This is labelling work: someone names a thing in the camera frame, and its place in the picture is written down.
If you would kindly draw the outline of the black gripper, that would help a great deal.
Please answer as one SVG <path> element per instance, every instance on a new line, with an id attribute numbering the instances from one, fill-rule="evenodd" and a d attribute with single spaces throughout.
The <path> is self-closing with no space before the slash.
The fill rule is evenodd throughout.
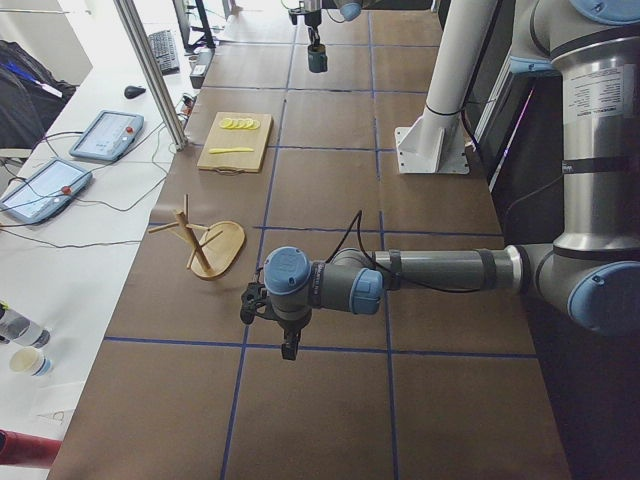
<path id="1" fill-rule="evenodd" d="M 311 49 L 320 47 L 318 27 L 322 23 L 322 8 L 321 0 L 299 0 L 296 7 L 289 9 L 289 18 L 293 25 L 298 24 L 299 17 L 304 19 Z"/>
<path id="2" fill-rule="evenodd" d="M 311 312 L 304 312 L 296 318 L 285 318 L 277 314 L 277 323 L 283 330 L 283 343 L 281 344 L 281 356 L 283 360 L 295 361 L 297 357 L 297 345 L 302 336 L 302 330 L 310 323 Z"/>

